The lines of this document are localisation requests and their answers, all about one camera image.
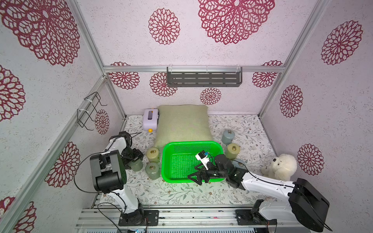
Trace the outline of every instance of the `green basket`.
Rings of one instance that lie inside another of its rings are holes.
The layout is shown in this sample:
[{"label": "green basket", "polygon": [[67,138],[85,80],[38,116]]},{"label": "green basket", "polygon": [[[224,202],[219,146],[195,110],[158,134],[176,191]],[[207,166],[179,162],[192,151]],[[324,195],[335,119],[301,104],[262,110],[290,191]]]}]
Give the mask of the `green basket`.
[{"label": "green basket", "polygon": [[[162,177],[168,183],[191,183],[188,175],[196,172],[194,167],[201,163],[195,157],[206,151],[215,157],[223,154],[223,148],[214,141],[170,142],[163,149]],[[210,182],[219,182],[222,178],[211,178]]]}]

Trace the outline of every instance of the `red flower pattern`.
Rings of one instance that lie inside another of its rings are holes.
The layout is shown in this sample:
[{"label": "red flower pattern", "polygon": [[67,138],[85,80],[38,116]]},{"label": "red flower pattern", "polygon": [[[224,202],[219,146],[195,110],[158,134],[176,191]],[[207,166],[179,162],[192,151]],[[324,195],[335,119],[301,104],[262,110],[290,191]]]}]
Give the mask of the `red flower pattern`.
[{"label": "red flower pattern", "polygon": [[198,0],[199,17],[215,42],[237,44],[257,32],[275,7],[275,0]]},{"label": "red flower pattern", "polygon": [[74,143],[68,142],[44,181],[55,188],[67,185],[72,181],[79,163],[79,149]]},{"label": "red flower pattern", "polygon": [[222,97],[222,93],[219,89],[215,87],[209,87],[202,91],[200,95],[200,100],[202,103],[207,105],[216,104],[220,98]]},{"label": "red flower pattern", "polygon": [[[125,62],[114,62],[112,66],[129,66]],[[137,72],[112,72],[109,73],[110,79],[115,85],[123,89],[134,89],[139,85],[140,79]]]},{"label": "red flower pattern", "polygon": [[[281,61],[272,60],[264,63],[262,66],[280,66]],[[253,84],[257,87],[264,88],[272,85],[278,73],[276,72],[255,72],[253,75]]]},{"label": "red flower pattern", "polygon": [[0,219],[4,215],[5,211],[8,209],[10,204],[14,201],[14,197],[7,196],[0,201]]},{"label": "red flower pattern", "polygon": [[298,163],[309,175],[317,175],[324,168],[324,157],[314,145],[304,144],[298,151]]},{"label": "red flower pattern", "polygon": [[173,95],[177,91],[177,87],[169,87],[167,86],[167,73],[159,72],[155,73],[150,78],[150,88],[159,96],[170,96]]},{"label": "red flower pattern", "polygon": [[19,79],[0,65],[0,122],[23,109],[25,91]]},{"label": "red flower pattern", "polygon": [[303,104],[303,94],[298,86],[288,86],[280,98],[280,109],[284,116],[293,117],[301,109]]},{"label": "red flower pattern", "polygon": [[335,65],[351,56],[359,47],[363,31],[358,21],[347,21],[328,35],[321,51],[321,59],[328,65]]},{"label": "red flower pattern", "polygon": [[109,116],[107,115],[107,112],[103,109],[100,109],[95,117],[95,126],[97,131],[100,134],[106,134],[106,132],[109,130]]},{"label": "red flower pattern", "polygon": [[36,220],[36,208],[34,202],[30,202],[27,209],[23,212],[22,217],[18,220],[14,226],[14,233],[30,233],[34,229],[34,223]]},{"label": "red flower pattern", "polygon": [[65,66],[78,56],[80,35],[65,0],[1,0],[0,15],[38,59]]},{"label": "red flower pattern", "polygon": [[179,36],[180,24],[178,18],[170,10],[157,9],[149,19],[149,31],[159,44],[171,44]]}]

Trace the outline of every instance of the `table surface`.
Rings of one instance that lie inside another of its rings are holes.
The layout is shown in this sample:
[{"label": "table surface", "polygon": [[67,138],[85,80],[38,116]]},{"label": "table surface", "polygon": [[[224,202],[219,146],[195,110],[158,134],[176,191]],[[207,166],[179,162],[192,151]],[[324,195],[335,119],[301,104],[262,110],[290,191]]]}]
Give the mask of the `table surface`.
[{"label": "table surface", "polygon": [[[213,140],[218,142],[224,151],[227,146],[221,142],[223,131],[234,130],[233,142],[241,147],[238,158],[245,161],[247,168],[254,173],[261,174],[260,168],[275,157],[257,115],[209,115],[209,126]],[[132,147],[144,154],[154,144],[156,132],[142,130],[142,115],[129,116],[125,131],[142,132],[133,138]],[[257,199],[273,199],[258,192],[234,189],[225,181],[203,183],[199,186],[196,183],[167,183],[162,177],[150,180],[145,173],[147,163],[148,160],[144,156],[141,171],[126,170],[128,187],[144,205],[242,205],[254,204]],[[100,202],[115,204],[115,201],[105,194]]]}]

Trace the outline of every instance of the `pillow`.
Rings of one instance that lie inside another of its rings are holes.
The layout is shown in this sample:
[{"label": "pillow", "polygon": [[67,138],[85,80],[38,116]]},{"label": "pillow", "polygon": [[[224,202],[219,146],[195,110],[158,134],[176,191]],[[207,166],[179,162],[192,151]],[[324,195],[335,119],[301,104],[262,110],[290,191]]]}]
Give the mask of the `pillow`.
[{"label": "pillow", "polygon": [[212,141],[206,105],[161,105],[155,147],[170,142]]}]

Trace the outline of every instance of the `white teddy bear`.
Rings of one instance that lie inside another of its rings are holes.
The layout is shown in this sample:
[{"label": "white teddy bear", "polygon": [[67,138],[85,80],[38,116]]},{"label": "white teddy bear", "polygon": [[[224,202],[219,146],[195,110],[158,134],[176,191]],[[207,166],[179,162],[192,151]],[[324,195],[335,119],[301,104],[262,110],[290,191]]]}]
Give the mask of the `white teddy bear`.
[{"label": "white teddy bear", "polygon": [[276,180],[290,181],[290,177],[294,175],[297,170],[297,161],[294,156],[282,154],[273,159],[269,165],[260,169],[265,177]]}]

